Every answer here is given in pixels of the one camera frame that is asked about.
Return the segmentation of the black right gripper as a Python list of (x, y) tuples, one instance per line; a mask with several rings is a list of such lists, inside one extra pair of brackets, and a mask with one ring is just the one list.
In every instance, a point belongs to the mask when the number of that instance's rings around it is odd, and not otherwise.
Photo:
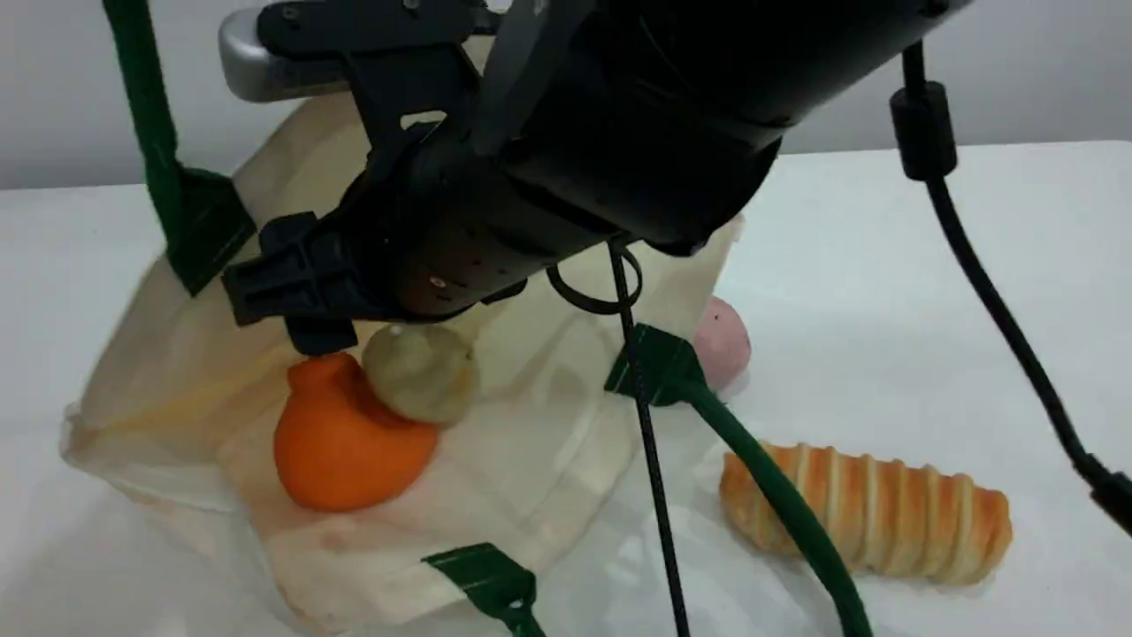
[(280, 316), (306, 358), (355, 347), (351, 321), (441, 322), (520, 295), (538, 272), (609, 241), (595, 186), (559, 187), (608, 158), (611, 120), (547, 127), (479, 157), (447, 120), (404, 127), (363, 117), (363, 172), (334, 210), (260, 230), (260, 255), (231, 265), (238, 324)]

